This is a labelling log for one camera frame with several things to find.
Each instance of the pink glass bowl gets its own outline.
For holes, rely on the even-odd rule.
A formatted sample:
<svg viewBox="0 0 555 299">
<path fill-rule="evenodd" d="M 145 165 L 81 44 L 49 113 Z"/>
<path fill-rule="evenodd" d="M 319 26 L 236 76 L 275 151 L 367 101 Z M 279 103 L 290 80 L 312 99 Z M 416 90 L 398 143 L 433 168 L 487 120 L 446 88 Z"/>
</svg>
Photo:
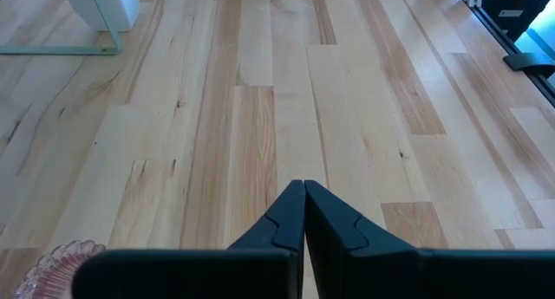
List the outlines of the pink glass bowl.
<svg viewBox="0 0 555 299">
<path fill-rule="evenodd" d="M 71 280 L 79 266 L 106 250 L 103 244 L 73 241 L 42 256 L 16 289 L 17 299 L 71 298 Z"/>
</svg>

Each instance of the black cabinet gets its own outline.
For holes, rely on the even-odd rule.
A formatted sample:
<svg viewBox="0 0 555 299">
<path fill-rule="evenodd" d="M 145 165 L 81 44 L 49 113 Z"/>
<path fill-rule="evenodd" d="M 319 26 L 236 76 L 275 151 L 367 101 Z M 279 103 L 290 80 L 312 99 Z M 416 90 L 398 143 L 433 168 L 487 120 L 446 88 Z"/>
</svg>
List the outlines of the black cabinet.
<svg viewBox="0 0 555 299">
<path fill-rule="evenodd" d="M 482 9 L 516 41 L 550 0 L 482 0 Z"/>
</svg>

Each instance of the light wood plank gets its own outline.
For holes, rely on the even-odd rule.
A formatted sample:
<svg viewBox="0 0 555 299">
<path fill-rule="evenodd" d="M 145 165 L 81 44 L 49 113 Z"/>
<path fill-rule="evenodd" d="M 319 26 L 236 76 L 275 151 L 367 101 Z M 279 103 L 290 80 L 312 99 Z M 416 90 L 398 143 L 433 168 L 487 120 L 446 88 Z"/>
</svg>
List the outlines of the light wood plank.
<svg viewBox="0 0 555 299">
<path fill-rule="evenodd" d="M 447 248 L 440 220 L 430 202 L 382 204 L 388 231 L 416 247 Z"/>
<path fill-rule="evenodd" d="M 382 72 L 378 48 L 360 26 L 364 20 L 355 0 L 326 2 L 351 86 L 343 93 L 348 107 L 355 112 L 380 201 L 428 201 L 428 191 L 406 138 L 402 113 Z"/>
<path fill-rule="evenodd" d="M 341 199 L 384 226 L 374 172 L 365 154 L 365 145 L 356 117 L 351 113 L 344 90 L 351 89 L 339 48 L 309 46 L 310 79 L 322 134 L 328 187 Z"/>
<path fill-rule="evenodd" d="M 530 204 L 545 228 L 555 228 L 555 199 L 531 200 Z"/>
<path fill-rule="evenodd" d="M 467 55 L 444 55 L 443 60 L 524 194 L 553 198 L 552 168 L 495 93 L 481 66 Z"/>
<path fill-rule="evenodd" d="M 514 177 L 513 173 L 509 169 L 509 166 L 507 165 L 507 162 L 501 156 L 500 150 L 498 150 L 493 143 L 493 141 L 496 140 L 502 146 L 506 145 L 505 141 L 500 141 L 500 137 L 497 136 L 499 129 L 497 127 L 494 127 L 493 129 L 490 128 L 492 126 L 491 119 L 489 118 L 487 111 L 482 110 L 483 106 L 481 105 L 481 102 L 477 101 L 475 94 L 476 90 L 473 90 L 473 87 L 471 86 L 472 82 L 469 82 L 465 78 L 464 72 L 462 72 L 458 66 L 454 65 L 454 63 L 456 62 L 453 62 L 451 55 L 444 55 L 442 57 L 441 66 L 444 69 L 447 78 L 451 81 L 451 86 L 457 94 L 460 103 L 467 111 L 470 121 L 473 123 L 476 131 L 478 131 L 480 138 L 484 142 L 487 151 L 492 156 L 493 162 L 497 166 L 501 177 L 505 181 L 511 195 L 513 196 L 514 203 L 517 205 L 517 209 L 519 210 L 520 216 L 522 217 L 526 228 L 536 229 L 543 227 L 538 219 L 538 216 L 536 216 L 536 213 L 530 206 L 528 198 L 524 194 L 522 187 L 519 185 L 519 181 L 517 181 Z"/>
<path fill-rule="evenodd" d="M 369 32 L 378 47 L 376 52 L 379 54 L 376 54 L 375 57 L 382 61 L 385 74 L 411 133 L 445 133 L 442 122 L 415 71 L 415 66 L 408 57 L 408 48 L 403 47 L 402 42 L 395 34 L 395 29 L 388 23 L 387 15 L 380 1 L 357 0 L 357 2 L 365 16 Z"/>
<path fill-rule="evenodd" d="M 163 187 L 152 230 L 146 242 L 135 241 L 136 243 L 142 243 L 136 244 L 137 247 L 178 249 L 181 244 L 181 228 L 185 216 L 186 186 L 188 182 L 187 179 L 184 179 L 184 177 L 188 177 L 188 168 L 184 168 L 184 166 L 187 163 L 180 164 L 178 160 L 174 159 L 163 160 L 164 164 L 166 167 L 162 168 L 165 171 L 161 178 Z M 125 209 L 123 202 L 120 204 L 120 211 L 122 209 Z M 115 237 L 114 231 L 112 231 L 111 236 L 117 239 L 118 242 L 122 242 L 122 240 Z"/>
<path fill-rule="evenodd" d="M 513 108 L 514 116 L 520 125 L 524 128 L 533 144 L 538 148 L 538 157 L 542 158 L 542 162 L 547 162 L 551 172 L 555 168 L 555 151 L 553 150 L 553 142 L 555 142 L 555 129 L 551 127 L 549 121 L 544 117 L 541 111 L 535 107 L 529 108 Z"/>
<path fill-rule="evenodd" d="M 159 209 L 159 205 L 167 192 L 166 184 L 171 184 L 172 179 L 175 179 L 175 165 L 175 160 L 137 159 L 133 162 L 110 234 L 110 248 L 150 247 L 148 242 L 158 212 L 167 213 Z M 184 203 L 178 200 L 175 204 Z M 173 222 L 178 227 L 174 233 L 178 234 L 183 224 L 182 220 L 179 221 Z"/>
<path fill-rule="evenodd" d="M 414 135 L 410 141 L 449 248 L 501 248 L 453 143 L 441 136 Z"/>
<path fill-rule="evenodd" d="M 241 0 L 236 85 L 272 86 L 270 0 Z"/>
<path fill-rule="evenodd" d="M 49 82 L 43 83 L 42 86 L 46 87 L 52 84 L 56 85 L 58 89 L 55 88 L 52 92 L 47 88 L 31 89 L 35 90 L 38 96 L 29 99 L 32 102 L 28 104 L 30 106 L 22 117 L 19 127 L 11 136 L 10 144 L 6 147 L 7 153 L 0 159 L 0 184 L 8 185 L 6 187 L 8 191 L 2 195 L 18 194 L 9 196 L 5 200 L 2 199 L 5 204 L 0 205 L 2 218 L 7 218 L 11 211 L 18 211 L 28 194 L 33 192 L 32 187 L 40 177 L 41 170 L 46 166 L 50 154 L 59 148 L 57 141 L 60 133 L 65 133 L 66 137 L 60 139 L 65 150 L 59 148 L 59 153 L 73 151 L 71 159 L 74 169 L 72 172 L 78 172 L 87 157 L 88 149 L 93 143 L 95 132 L 101 124 L 110 99 L 127 97 L 122 94 L 126 94 L 129 90 L 129 82 L 134 78 L 135 67 L 124 67 L 123 65 L 135 64 L 143 56 L 139 47 L 145 42 L 149 42 L 149 37 L 155 31 L 155 28 L 148 27 L 148 21 L 152 21 L 150 13 L 152 13 L 151 10 L 145 10 L 145 15 L 141 14 L 135 25 L 134 36 L 140 40 L 130 42 L 129 34 L 122 35 L 127 49 L 120 56 L 85 58 L 73 74 L 64 72 L 67 69 L 65 65 L 56 66 L 61 71 L 60 74 L 72 74 L 69 81 L 58 81 L 55 79 L 57 75 L 50 75 Z M 73 28 L 71 31 L 78 32 L 79 29 Z M 109 40 L 111 40 L 109 36 L 101 36 L 98 43 L 110 44 Z M 47 61 L 49 58 L 37 57 L 36 59 Z M 77 59 L 72 57 L 70 61 L 65 60 L 64 64 L 70 64 Z M 56 62 L 64 62 L 59 56 L 56 57 L 56 60 Z M 26 76 L 26 71 L 35 66 L 33 65 L 35 62 L 35 58 L 33 58 L 29 66 L 21 73 L 23 78 Z M 71 127 L 70 131 L 63 130 L 68 127 Z"/>
<path fill-rule="evenodd" d="M 134 143 L 141 140 L 141 129 L 148 121 L 149 116 L 130 107 L 108 110 L 69 202 L 58 212 L 59 222 L 52 237 L 48 237 L 50 249 L 75 239 L 108 244 L 133 160 L 140 149 Z"/>
<path fill-rule="evenodd" d="M 553 229 L 506 230 L 515 249 L 550 249 L 555 248 L 555 231 Z"/>
<path fill-rule="evenodd" d="M 524 220 L 513 201 L 492 156 L 484 146 L 467 112 L 443 73 L 428 41 L 421 33 L 408 7 L 402 0 L 380 0 L 388 13 L 395 32 L 408 51 L 430 100 L 437 109 L 447 133 L 480 202 L 495 229 L 524 227 Z"/>
<path fill-rule="evenodd" d="M 295 0 L 271 0 L 271 39 L 276 112 L 277 193 L 292 179 L 326 185 L 326 174 Z"/>
<path fill-rule="evenodd" d="M 313 276 L 304 276 L 303 298 L 318 299 L 318 289 L 316 288 L 316 281 Z"/>
<path fill-rule="evenodd" d="M 224 247 L 232 98 L 241 0 L 218 0 L 187 191 L 181 246 Z"/>
<path fill-rule="evenodd" d="M 511 242 L 511 238 L 506 234 L 506 230 L 495 230 L 495 233 L 505 250 L 514 250 L 513 242 Z"/>
<path fill-rule="evenodd" d="M 426 31 L 430 41 L 440 53 L 467 53 L 453 26 L 436 9 L 432 0 L 403 0 L 416 22 Z"/>
<path fill-rule="evenodd" d="M 188 40 L 173 42 L 168 51 L 168 54 L 179 54 L 186 43 L 184 60 L 179 62 L 180 72 L 174 77 L 177 85 L 172 88 L 177 89 L 177 99 L 170 108 L 173 116 L 162 149 L 164 159 L 181 159 L 183 180 L 188 183 L 216 5 L 213 0 L 186 0 L 185 6 L 189 9 L 187 12 L 194 16 L 194 22 Z"/>
<path fill-rule="evenodd" d="M 320 44 L 337 44 L 336 34 L 331 25 L 328 6 L 325 0 L 312 0 L 320 32 Z"/>
<path fill-rule="evenodd" d="M 225 241 L 241 237 L 276 198 L 276 138 L 271 87 L 236 88 Z"/>
</svg>

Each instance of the wood grain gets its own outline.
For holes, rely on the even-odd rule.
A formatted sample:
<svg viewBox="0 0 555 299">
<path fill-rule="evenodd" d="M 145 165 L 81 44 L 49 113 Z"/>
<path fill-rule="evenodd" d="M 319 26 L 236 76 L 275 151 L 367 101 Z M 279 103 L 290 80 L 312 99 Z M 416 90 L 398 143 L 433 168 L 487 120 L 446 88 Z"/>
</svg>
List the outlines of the wood grain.
<svg viewBox="0 0 555 299">
<path fill-rule="evenodd" d="M 320 44 L 337 44 L 336 34 L 331 25 L 325 0 L 312 0 L 312 2 L 314 3 L 314 11 L 318 20 L 318 29 L 320 30 Z"/>
<path fill-rule="evenodd" d="M 453 58 L 447 65 L 450 68 L 459 66 L 460 73 L 466 77 L 467 85 L 474 90 L 473 93 L 467 94 L 467 98 L 477 108 L 481 106 L 476 109 L 481 117 L 480 123 L 488 131 L 525 194 L 534 198 L 552 198 L 553 169 L 519 124 L 511 109 L 500 102 L 502 100 L 496 94 L 496 87 L 480 70 L 473 57 L 453 55 Z"/>
<path fill-rule="evenodd" d="M 159 206 L 164 193 L 167 192 L 166 183 L 171 183 L 174 179 L 175 166 L 175 159 L 137 159 L 133 162 L 125 194 L 110 234 L 110 248 L 151 247 L 148 240 L 153 233 L 157 212 L 168 212 L 167 208 L 161 211 Z M 183 205 L 184 202 L 178 201 L 175 204 Z M 182 222 L 171 223 L 171 226 L 178 226 L 174 233 L 180 233 L 181 224 Z"/>
<path fill-rule="evenodd" d="M 357 0 L 379 47 L 382 65 L 413 134 L 442 134 L 445 129 L 379 0 Z"/>
<path fill-rule="evenodd" d="M 241 0 L 238 86 L 273 86 L 270 0 Z"/>
<path fill-rule="evenodd" d="M 492 156 L 467 118 L 467 112 L 408 7 L 402 0 L 380 1 L 387 8 L 388 17 L 407 49 L 443 125 L 453 138 L 453 144 L 463 155 L 460 158 L 462 164 L 494 228 L 522 228 L 524 220 Z"/>
<path fill-rule="evenodd" d="M 418 247 L 447 248 L 434 204 L 414 202 L 382 204 L 388 231 Z"/>
<path fill-rule="evenodd" d="M 218 0 L 181 235 L 182 247 L 221 248 L 241 0 Z"/>
<path fill-rule="evenodd" d="M 506 230 L 515 249 L 552 249 L 555 244 L 554 229 Z"/>
<path fill-rule="evenodd" d="M 232 118 L 227 244 L 249 230 L 277 196 L 272 87 L 236 88 Z"/>
<path fill-rule="evenodd" d="M 384 225 L 380 198 L 356 117 L 342 90 L 350 89 L 338 47 L 309 46 L 310 79 L 322 134 L 329 189 L 377 224 Z M 356 194 L 367 192 L 361 197 Z"/>
<path fill-rule="evenodd" d="M 449 248 L 500 248 L 452 142 L 441 136 L 410 140 Z"/>
<path fill-rule="evenodd" d="M 292 179 L 326 185 L 316 109 L 295 0 L 271 0 L 277 192 Z"/>
<path fill-rule="evenodd" d="M 111 44 L 2 3 L 1 44 Z M 0 56 L 1 297 L 74 239 L 225 248 L 292 179 L 413 244 L 555 248 L 555 109 L 461 0 L 140 0 L 121 38 Z"/>
<path fill-rule="evenodd" d="M 495 230 L 497 234 L 497 238 L 503 245 L 503 249 L 505 250 L 514 250 L 513 242 L 511 242 L 511 238 L 506 234 L 505 230 Z"/>
<path fill-rule="evenodd" d="M 356 113 L 375 190 L 382 203 L 429 200 L 420 169 L 406 138 L 401 110 L 381 69 L 377 45 L 360 27 L 364 19 L 355 0 L 326 0 L 337 29 L 338 46 L 350 87 L 343 92 Z"/>
</svg>

